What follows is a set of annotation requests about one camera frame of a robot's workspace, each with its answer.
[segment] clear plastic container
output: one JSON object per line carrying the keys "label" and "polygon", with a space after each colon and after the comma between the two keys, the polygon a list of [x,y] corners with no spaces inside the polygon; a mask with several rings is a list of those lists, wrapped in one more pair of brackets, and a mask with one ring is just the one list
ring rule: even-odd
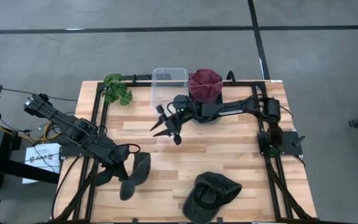
{"label": "clear plastic container", "polygon": [[189,95],[189,74],[185,68],[156,68],[152,74],[152,99],[151,107],[157,113],[156,106],[162,105],[167,110],[167,105],[177,95]]}

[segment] gray floor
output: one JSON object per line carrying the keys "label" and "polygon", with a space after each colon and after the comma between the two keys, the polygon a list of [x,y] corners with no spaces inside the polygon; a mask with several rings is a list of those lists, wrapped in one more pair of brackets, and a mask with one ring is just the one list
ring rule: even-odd
{"label": "gray floor", "polygon": [[[257,0],[261,26],[358,25],[358,1]],[[0,0],[0,29],[249,26],[247,1]],[[283,80],[303,142],[318,216],[358,223],[358,30],[261,32],[271,79]],[[212,68],[261,79],[252,31],[130,34],[0,34],[0,83],[6,88],[76,98],[82,80],[157,67]],[[18,128],[44,121],[22,111],[26,95],[3,92],[0,111]],[[75,103],[53,101],[62,111]],[[22,153],[14,155],[21,159]],[[49,217],[55,186],[21,186],[9,177],[0,222]]]}

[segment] wooden tabletop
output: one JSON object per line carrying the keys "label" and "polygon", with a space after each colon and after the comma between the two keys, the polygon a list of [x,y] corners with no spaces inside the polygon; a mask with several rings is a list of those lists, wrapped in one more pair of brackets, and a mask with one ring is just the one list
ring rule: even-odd
{"label": "wooden tabletop", "polygon": [[[97,83],[83,82],[75,113],[77,117],[91,119]],[[289,108],[282,82],[266,81],[266,87],[269,97],[280,100],[282,106]],[[134,99],[129,106],[118,103],[109,106],[108,136],[116,144],[136,143],[143,152],[150,152],[150,175],[144,184],[136,187],[134,196],[128,201],[119,199],[121,185],[117,178],[96,187],[92,222],[131,222],[133,218],[140,222],[187,222],[181,211],[182,205],[194,186],[196,176],[206,171],[218,172],[242,185],[240,194],[223,206],[217,217],[223,217],[225,222],[274,220],[265,162],[259,154],[259,129],[255,117],[239,114],[220,118],[213,124],[189,121],[181,131],[182,144],[176,146],[172,138],[152,137],[163,129],[163,125],[149,131],[157,122],[157,114],[150,107],[150,87],[132,87],[131,90]],[[224,102],[243,100],[251,94],[248,86],[223,87]],[[101,100],[98,121],[102,104]],[[291,116],[285,110],[281,113],[281,128],[292,130]],[[73,160],[68,158],[63,163],[60,181]],[[63,211],[76,193],[82,160],[73,166],[63,183],[56,201],[55,216]],[[133,160],[131,155],[126,161],[128,174],[132,172]],[[303,164],[293,156],[282,156],[282,161],[289,191],[305,211],[315,217]],[[285,217],[282,194],[278,189],[277,192],[281,214]],[[87,197],[86,192],[80,217],[85,215]]]}

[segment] red towel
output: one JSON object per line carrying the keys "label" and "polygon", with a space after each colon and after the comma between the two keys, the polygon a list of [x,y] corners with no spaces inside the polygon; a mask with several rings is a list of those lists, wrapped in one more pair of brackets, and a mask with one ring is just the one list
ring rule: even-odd
{"label": "red towel", "polygon": [[222,92],[221,76],[211,69],[199,69],[190,73],[189,91],[196,101],[215,103]]}

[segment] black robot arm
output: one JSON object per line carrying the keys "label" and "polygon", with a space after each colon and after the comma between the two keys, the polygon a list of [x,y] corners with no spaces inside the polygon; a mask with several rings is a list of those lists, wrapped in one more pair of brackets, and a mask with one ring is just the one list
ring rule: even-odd
{"label": "black robot arm", "polygon": [[116,176],[122,180],[128,179],[124,161],[128,158],[129,146],[118,146],[112,139],[86,119],[68,116],[57,110],[44,94],[28,98],[24,111],[39,118],[47,118],[59,126],[60,131],[74,144],[94,154],[105,170],[100,172],[95,180],[96,185],[102,185]]}
{"label": "black robot arm", "polygon": [[[176,113],[172,113],[169,110],[168,107],[171,104],[176,109]],[[273,98],[250,96],[244,100],[212,105],[193,101],[188,96],[178,95],[173,102],[168,104],[167,109],[171,113],[170,116],[165,115],[161,105],[157,106],[157,111],[161,115],[158,117],[157,124],[155,124],[151,130],[164,123],[167,129],[154,136],[173,136],[176,145],[181,143],[181,126],[191,119],[196,119],[200,123],[207,123],[221,116],[249,113],[269,123],[268,133],[269,139],[271,139],[270,145],[278,150],[282,147],[282,130],[278,126],[278,122],[281,119],[280,102]]]}

